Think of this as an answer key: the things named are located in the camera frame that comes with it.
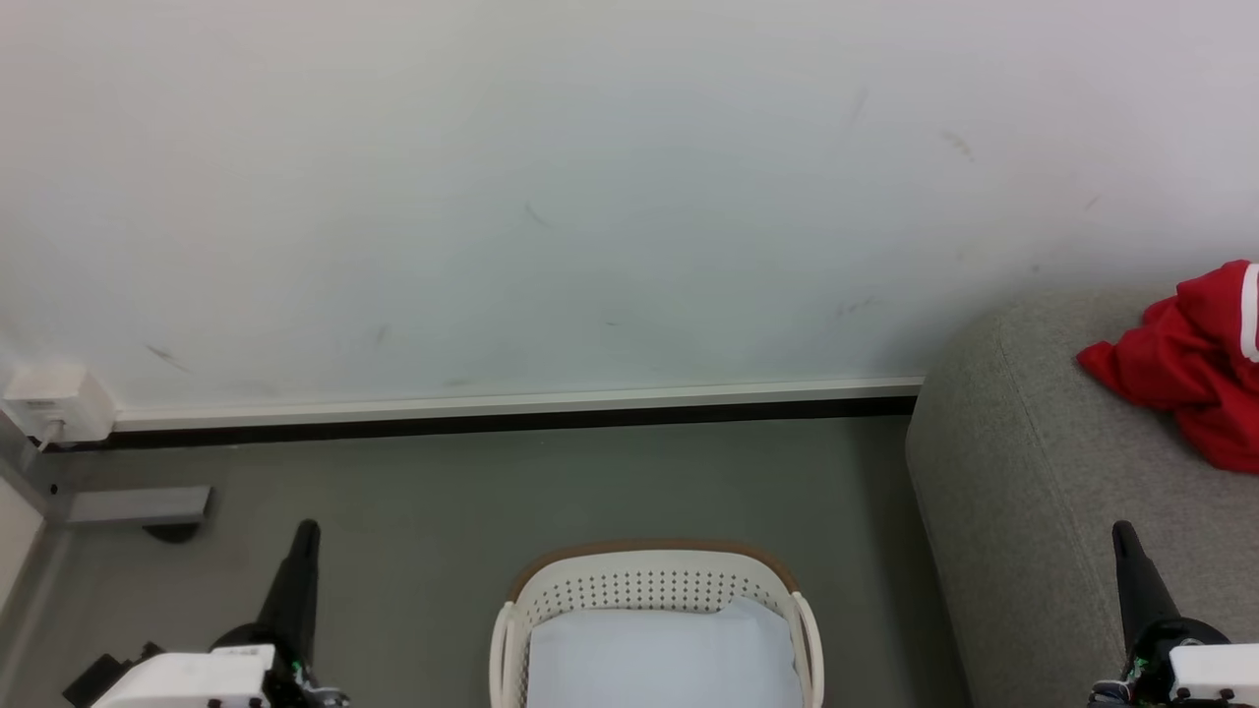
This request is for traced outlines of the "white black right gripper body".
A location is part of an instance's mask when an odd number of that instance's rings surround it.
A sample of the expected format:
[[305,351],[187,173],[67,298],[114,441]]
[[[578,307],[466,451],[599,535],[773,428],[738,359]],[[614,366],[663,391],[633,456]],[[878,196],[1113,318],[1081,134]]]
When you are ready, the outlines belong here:
[[1097,682],[1092,707],[1256,707],[1258,645],[1196,619],[1160,619],[1129,642],[1123,677]]

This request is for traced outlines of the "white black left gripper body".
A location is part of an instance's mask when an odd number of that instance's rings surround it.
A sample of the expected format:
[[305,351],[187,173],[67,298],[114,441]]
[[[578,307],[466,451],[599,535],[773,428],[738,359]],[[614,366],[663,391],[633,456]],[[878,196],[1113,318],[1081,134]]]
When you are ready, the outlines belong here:
[[93,707],[346,707],[322,687],[298,644],[264,624],[242,624],[206,653],[149,651],[125,661]]

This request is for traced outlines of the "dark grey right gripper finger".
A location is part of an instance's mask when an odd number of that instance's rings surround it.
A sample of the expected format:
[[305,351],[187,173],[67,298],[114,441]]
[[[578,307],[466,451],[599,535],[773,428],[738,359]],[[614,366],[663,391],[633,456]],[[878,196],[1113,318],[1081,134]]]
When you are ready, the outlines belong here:
[[1144,552],[1136,528],[1129,522],[1110,527],[1115,561],[1115,596],[1121,607],[1121,631],[1127,653],[1137,644],[1139,632],[1155,621],[1155,596],[1146,585],[1153,562]]
[[1151,624],[1181,619],[1178,607],[1173,603],[1173,598],[1170,596],[1170,590],[1166,587],[1165,580],[1162,580],[1160,569],[1156,568],[1155,563],[1152,569],[1153,572],[1146,585],[1147,590],[1149,590],[1155,596],[1155,621]]

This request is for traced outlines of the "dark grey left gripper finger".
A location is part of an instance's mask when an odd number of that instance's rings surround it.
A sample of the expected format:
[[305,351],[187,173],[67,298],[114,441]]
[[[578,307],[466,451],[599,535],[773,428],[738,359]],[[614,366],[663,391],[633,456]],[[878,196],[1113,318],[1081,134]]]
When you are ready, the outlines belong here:
[[269,632],[273,632],[274,637],[282,639],[286,646],[295,648],[292,640],[290,639],[286,624],[290,619],[287,569],[288,567],[285,557],[283,561],[279,561],[279,568],[274,573],[274,578],[271,580],[269,592],[267,592],[264,607],[261,608],[257,624],[263,624]]
[[287,581],[290,619],[287,630],[303,661],[313,661],[315,632],[319,627],[319,556],[321,528],[319,522],[302,520],[290,544]]

